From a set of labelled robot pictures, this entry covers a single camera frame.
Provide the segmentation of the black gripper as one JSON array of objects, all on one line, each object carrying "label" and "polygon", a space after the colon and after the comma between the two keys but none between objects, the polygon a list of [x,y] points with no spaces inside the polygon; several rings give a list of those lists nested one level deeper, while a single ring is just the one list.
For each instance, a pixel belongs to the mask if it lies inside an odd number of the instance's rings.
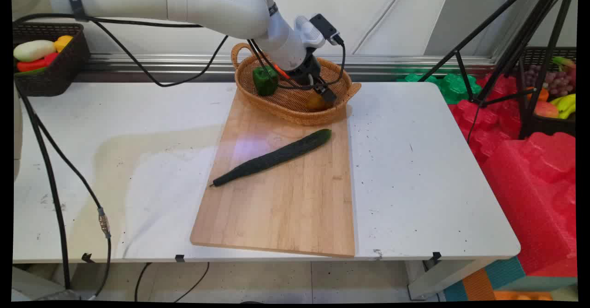
[{"label": "black gripper", "polygon": [[314,54],[307,54],[300,66],[288,72],[290,80],[299,88],[310,88],[315,92],[322,92],[322,99],[329,104],[337,100],[337,96],[329,87],[323,87],[320,81],[321,66]]}]

